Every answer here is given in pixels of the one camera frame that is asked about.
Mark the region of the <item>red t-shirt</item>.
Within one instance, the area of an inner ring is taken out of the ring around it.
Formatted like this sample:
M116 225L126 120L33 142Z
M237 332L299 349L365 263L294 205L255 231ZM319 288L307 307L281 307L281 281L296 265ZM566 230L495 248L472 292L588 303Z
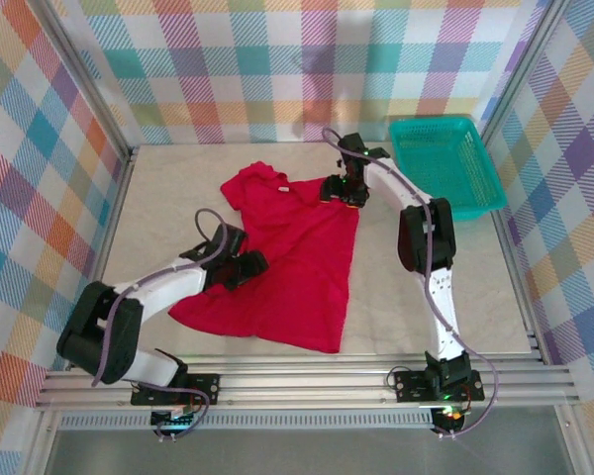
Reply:
M322 184L291 181L263 162L226 181L221 191L241 214L245 248L269 267L233 291L218 285L185 298L169 315L200 332L339 352L359 213L321 201Z

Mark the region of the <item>teal plastic basket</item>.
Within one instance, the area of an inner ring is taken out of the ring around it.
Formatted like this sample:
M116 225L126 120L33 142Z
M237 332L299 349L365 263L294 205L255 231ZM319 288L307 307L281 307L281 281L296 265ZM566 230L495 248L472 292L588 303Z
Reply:
M405 119L391 123L389 134L401 172L424 192L447 199L456 221L506 206L494 163L469 118Z

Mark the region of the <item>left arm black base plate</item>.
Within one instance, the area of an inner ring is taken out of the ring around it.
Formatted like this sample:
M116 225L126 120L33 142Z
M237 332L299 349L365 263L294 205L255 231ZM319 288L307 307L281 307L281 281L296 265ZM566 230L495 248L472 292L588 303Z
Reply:
M210 405L216 405L220 391L220 375L216 373L180 373L168 386L149 386L146 383L134 383L130 399L132 406L187 406L203 403L201 395L184 392L193 389L209 398Z

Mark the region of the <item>aluminium mounting rail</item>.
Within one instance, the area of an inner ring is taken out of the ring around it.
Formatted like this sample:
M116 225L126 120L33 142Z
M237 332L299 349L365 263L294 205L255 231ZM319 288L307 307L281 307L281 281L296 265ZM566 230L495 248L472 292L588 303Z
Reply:
M271 355L186 358L191 371L220 374L220 409L390 409L396 398L385 376L395 366L420 369L421 354ZM538 352L503 354L490 363L478 358L484 393L494 387L497 405L554 406L578 402L577 387L564 366L546 365ZM52 371L37 398L39 410L104 411L130 407L127 382L92 386L81 369Z

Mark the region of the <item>aluminium side rail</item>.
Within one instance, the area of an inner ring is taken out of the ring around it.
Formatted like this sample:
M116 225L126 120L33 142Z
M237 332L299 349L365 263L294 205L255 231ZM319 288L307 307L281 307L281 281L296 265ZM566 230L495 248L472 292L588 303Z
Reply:
M542 363L550 365L550 354L545 343L541 326L537 320L526 277L521 270L518 252L512 241L507 221L498 211L492 212L491 218L507 265L511 284L513 286L526 332L529 339L532 339L537 345L537 350L540 353L540 360Z
M99 281L103 278L106 270L106 266L109 260L112 244L114 241L115 233L119 224L121 212L123 210L124 202L129 190L131 183L134 167L140 152L138 146L133 147L130 150L130 157L126 160L122 166L122 173L118 184L117 195L114 200L114 204L108 214L107 224L105 227L105 233L102 237L101 248L97 255L94 263L94 267L91 272L91 281Z

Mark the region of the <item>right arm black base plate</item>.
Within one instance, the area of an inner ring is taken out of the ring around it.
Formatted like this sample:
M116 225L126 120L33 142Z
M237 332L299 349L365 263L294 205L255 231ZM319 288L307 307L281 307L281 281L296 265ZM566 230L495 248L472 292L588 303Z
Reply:
M438 395L425 379L423 371L403 370L394 372L393 376L398 403L482 402L485 400L480 373L477 370L472 371L467 382L451 385Z

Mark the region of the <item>aluminium frame post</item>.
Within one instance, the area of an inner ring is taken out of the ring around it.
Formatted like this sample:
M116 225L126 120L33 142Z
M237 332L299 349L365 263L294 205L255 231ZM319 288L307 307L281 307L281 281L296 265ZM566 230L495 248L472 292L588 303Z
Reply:
M71 75L78 90L83 94L93 114L99 120L104 133L111 141L112 147L125 162L129 162L132 158L133 148L123 136L108 105L95 85L85 61L78 52L74 41L67 34L50 0L26 0L26 3L49 36L51 43L64 63L64 67Z
M490 144L572 0L522 0L471 117Z

